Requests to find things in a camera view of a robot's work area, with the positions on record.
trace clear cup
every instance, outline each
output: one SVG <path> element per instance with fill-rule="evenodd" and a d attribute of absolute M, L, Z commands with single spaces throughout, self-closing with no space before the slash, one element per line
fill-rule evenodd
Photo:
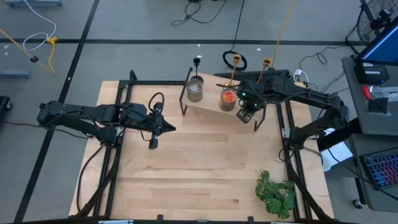
<path fill-rule="evenodd" d="M 199 79 L 191 79 L 187 83 L 188 100 L 199 102 L 203 98 L 203 83 Z"/>

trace green plant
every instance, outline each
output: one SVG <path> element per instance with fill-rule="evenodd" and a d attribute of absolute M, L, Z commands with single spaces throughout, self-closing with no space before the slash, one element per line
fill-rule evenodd
<path fill-rule="evenodd" d="M 275 183 L 269 180 L 268 171 L 262 171 L 257 180 L 256 196 L 266 204 L 268 213 L 286 219 L 290 217 L 289 211 L 294 208 L 294 183 L 292 181 Z"/>

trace desk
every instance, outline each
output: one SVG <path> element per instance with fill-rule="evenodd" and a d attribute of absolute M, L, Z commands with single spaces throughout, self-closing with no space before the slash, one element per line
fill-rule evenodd
<path fill-rule="evenodd" d="M 355 156 L 356 163 L 358 165 L 359 174 L 366 180 L 368 176 L 362 166 L 359 157 L 373 152 L 379 152 L 384 149 L 390 149 L 392 147 L 398 147 L 398 139 L 389 136 L 371 136 L 363 134 L 352 134 L 349 138 L 351 150 Z M 372 210 L 386 211 L 386 212 L 398 212 L 398 202 L 394 199 L 384 195 L 381 192 L 375 191 L 372 186 L 365 181 L 359 179 L 363 196 L 366 204 Z M 392 195 L 398 195 L 398 187 L 392 187 L 385 189 Z"/>
<path fill-rule="evenodd" d="M 98 104 L 114 103 L 119 82 L 103 82 Z M 285 164 L 278 160 L 282 148 L 276 107 L 267 107 L 262 126 L 253 131 L 230 114 L 189 106 L 181 115 L 181 85 L 134 85 L 131 101 L 147 105 L 160 91 L 165 95 L 165 120 L 177 130 L 159 137 L 156 150 L 149 150 L 140 132 L 128 129 L 124 136 L 111 218 L 155 220 L 236 220 L 274 221 L 255 195 L 259 171 L 268 170 L 271 179 L 287 179 Z M 292 102 L 296 126 L 311 122 L 307 105 Z M 317 150 L 308 140 L 305 145 Z M 89 139 L 84 164 L 99 144 Z M 104 150 L 87 166 L 83 175 L 80 205 L 98 186 Z M 325 213 L 333 217 L 325 176 L 318 155 L 302 151 L 307 189 Z M 101 212 L 104 213 L 105 197 Z M 304 217 L 303 206 L 299 206 Z M 76 194 L 70 209 L 76 214 Z"/>
<path fill-rule="evenodd" d="M 366 100 L 362 94 L 362 85 L 358 83 L 354 71 L 355 62 L 351 57 L 344 57 L 343 62 L 344 72 L 346 74 L 349 90 L 353 97 L 356 114 L 358 115 L 359 125 L 364 134 L 376 134 L 386 136 L 397 136 L 398 129 L 395 125 L 398 123 L 398 103 L 389 103 L 388 110 L 391 115 L 384 114 L 369 114 Z M 390 79 L 381 86 L 398 86 L 397 69 L 390 67 L 387 69 L 390 74 Z"/>

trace yellow cable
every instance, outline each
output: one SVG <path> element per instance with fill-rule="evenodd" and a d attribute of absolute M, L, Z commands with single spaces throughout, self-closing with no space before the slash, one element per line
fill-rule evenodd
<path fill-rule="evenodd" d="M 0 29 L 0 31 L 9 39 L 11 40 L 15 45 L 17 45 L 17 47 L 19 47 L 23 52 L 25 52 L 25 54 L 27 54 L 30 58 L 33 58 L 33 56 L 28 53 L 25 49 L 23 49 L 13 38 L 11 38 L 10 36 L 8 36 L 7 33 L 5 33 L 4 30 Z"/>
<path fill-rule="evenodd" d="M 52 59 L 52 55 L 54 54 L 54 51 L 55 51 L 55 41 L 57 41 L 57 40 L 58 40 L 57 37 L 51 37 L 51 38 L 47 39 L 47 43 L 50 43 L 52 45 L 52 51 L 51 51 L 51 54 L 49 57 L 49 66 L 50 66 L 53 74 L 55 74 L 55 71 L 51 65 L 51 59 Z"/>
<path fill-rule="evenodd" d="M 276 48 L 275 48 L 275 53 L 274 53 L 274 59 L 273 59 L 273 61 L 272 61 L 271 67 L 274 66 L 274 62 L 275 62 L 275 60 L 276 60 L 276 55 L 278 54 L 279 42 L 280 42 L 280 40 L 281 40 L 281 38 L 282 38 L 282 34 L 284 33 L 284 30 L 285 30 L 285 26 L 286 26 L 286 24 L 287 24 L 287 21 L 289 21 L 290 14 L 292 13 L 292 9 L 293 9 L 293 6 L 294 6 L 294 1 L 295 1 L 295 0 L 292 0 L 292 3 L 290 4 L 290 9 L 289 9 L 289 11 L 288 11 L 288 13 L 287 13 L 287 16 L 286 16 L 286 18 L 285 18 L 284 25 L 282 26 L 282 28 L 281 28 L 281 30 L 280 30 L 280 32 L 279 32 L 279 38 L 278 38 L 278 41 L 276 42 Z"/>
<path fill-rule="evenodd" d="M 25 49 L 23 49 L 12 37 L 10 37 L 4 30 L 0 29 L 0 32 L 2 32 L 9 40 L 11 40 L 12 43 L 14 43 L 19 49 L 21 49 L 26 55 L 28 55 L 30 58 L 33 58 L 33 56 L 28 53 Z M 39 62 L 39 65 L 46 69 L 48 72 L 53 73 L 49 68 L 47 68 L 45 65 Z"/>

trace red object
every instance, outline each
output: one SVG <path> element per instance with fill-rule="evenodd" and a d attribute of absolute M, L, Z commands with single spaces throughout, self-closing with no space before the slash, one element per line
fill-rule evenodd
<path fill-rule="evenodd" d="M 232 91 L 223 92 L 223 101 L 226 103 L 233 103 L 236 101 L 236 94 Z"/>
<path fill-rule="evenodd" d="M 366 85 L 362 86 L 362 93 L 367 100 L 372 99 L 372 93 Z"/>

